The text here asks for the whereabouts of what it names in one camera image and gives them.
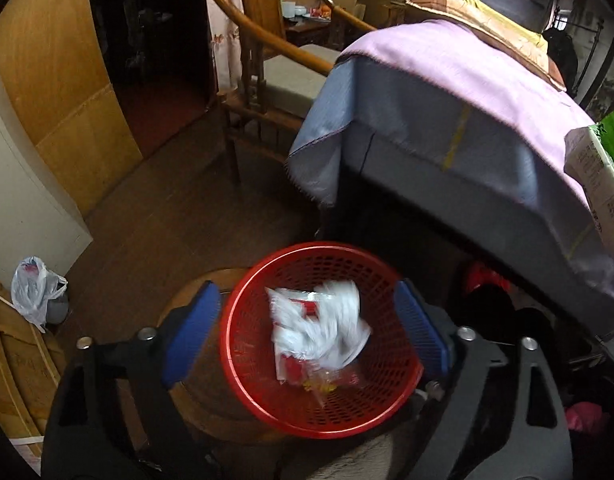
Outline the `white plastic bag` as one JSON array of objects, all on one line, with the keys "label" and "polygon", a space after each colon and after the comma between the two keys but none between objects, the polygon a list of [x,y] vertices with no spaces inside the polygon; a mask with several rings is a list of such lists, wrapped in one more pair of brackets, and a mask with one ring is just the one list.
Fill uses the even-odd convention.
[{"label": "white plastic bag", "polygon": [[14,309],[44,332],[47,325],[65,321],[69,311],[68,281],[48,269],[38,257],[22,260],[13,275],[11,298]]},{"label": "white plastic bag", "polygon": [[372,330],[360,315],[352,281],[327,281],[312,292],[268,288],[275,377],[292,385],[335,384],[365,349]]}]

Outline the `green white snack packet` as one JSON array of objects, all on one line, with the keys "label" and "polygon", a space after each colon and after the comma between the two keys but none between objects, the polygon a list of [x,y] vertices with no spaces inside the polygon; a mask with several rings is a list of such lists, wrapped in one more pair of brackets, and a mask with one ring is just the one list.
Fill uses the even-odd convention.
[{"label": "green white snack packet", "polygon": [[601,240],[614,253],[614,110],[565,136],[564,172],[583,188]]}]

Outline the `round wooden tray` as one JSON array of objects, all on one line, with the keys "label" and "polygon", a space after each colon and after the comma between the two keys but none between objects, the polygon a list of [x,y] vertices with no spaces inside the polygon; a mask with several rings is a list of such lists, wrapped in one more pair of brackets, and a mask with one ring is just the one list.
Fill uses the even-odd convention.
[{"label": "round wooden tray", "polygon": [[[189,304],[207,281],[218,286],[218,304],[223,304],[222,299],[229,296],[246,273],[245,268],[219,269],[188,282],[169,300],[158,322],[164,322],[172,310]],[[215,321],[211,325],[188,377],[170,390],[173,403],[185,422],[214,439],[245,445],[283,442],[286,436],[249,413],[230,388],[220,361],[219,324]]]}]

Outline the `white plastic bag on floor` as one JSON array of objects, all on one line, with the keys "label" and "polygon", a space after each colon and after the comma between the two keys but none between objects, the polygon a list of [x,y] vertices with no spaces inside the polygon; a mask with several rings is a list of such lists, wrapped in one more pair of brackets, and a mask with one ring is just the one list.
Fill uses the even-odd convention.
[{"label": "white plastic bag on floor", "polygon": [[69,311],[68,281],[48,269],[38,257],[22,260],[13,275],[11,298],[14,309],[44,332],[47,325],[65,321]]}]

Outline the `red plastic waste basket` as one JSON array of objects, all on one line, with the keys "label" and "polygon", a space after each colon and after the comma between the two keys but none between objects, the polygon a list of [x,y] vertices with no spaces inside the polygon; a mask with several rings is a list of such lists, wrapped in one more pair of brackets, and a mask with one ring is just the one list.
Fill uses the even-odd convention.
[{"label": "red plastic waste basket", "polygon": [[[388,420],[417,387],[423,366],[399,322],[394,292],[399,274],[382,260],[334,242],[298,244],[260,260],[237,283],[222,310],[219,352],[223,374],[255,417],[283,434],[337,439]],[[353,281],[360,315],[372,330],[359,354],[361,388],[339,387],[323,402],[275,377],[267,289],[309,292],[325,281]]]}]

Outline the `yellow cloth covered chair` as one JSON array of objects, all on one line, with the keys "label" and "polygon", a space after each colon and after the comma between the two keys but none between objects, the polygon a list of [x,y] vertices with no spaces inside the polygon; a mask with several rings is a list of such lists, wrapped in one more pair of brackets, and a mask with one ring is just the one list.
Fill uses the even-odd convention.
[{"label": "yellow cloth covered chair", "polygon": [[481,0],[464,0],[464,2],[470,6],[478,23],[492,34],[506,40],[514,49],[526,56],[548,55],[548,42],[538,32],[526,29]]}]

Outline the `pink floral curtain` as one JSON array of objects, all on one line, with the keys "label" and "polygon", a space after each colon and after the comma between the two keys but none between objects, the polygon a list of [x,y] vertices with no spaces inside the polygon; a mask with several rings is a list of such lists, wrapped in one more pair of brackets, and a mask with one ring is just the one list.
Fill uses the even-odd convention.
[{"label": "pink floral curtain", "polygon": [[[242,75],[240,33],[214,0],[207,1],[211,50],[216,69],[218,89],[229,91],[237,88]],[[240,11],[242,0],[230,0]]]}]

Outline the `brown gold pillow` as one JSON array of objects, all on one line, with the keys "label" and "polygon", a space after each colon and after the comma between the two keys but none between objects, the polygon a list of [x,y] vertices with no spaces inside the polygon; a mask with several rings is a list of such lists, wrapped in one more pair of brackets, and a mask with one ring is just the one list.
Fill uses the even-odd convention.
[{"label": "brown gold pillow", "polygon": [[427,18],[467,27],[490,47],[496,48],[559,91],[564,79],[548,54],[548,42],[539,34],[507,18],[481,0],[405,0],[409,9]]}]

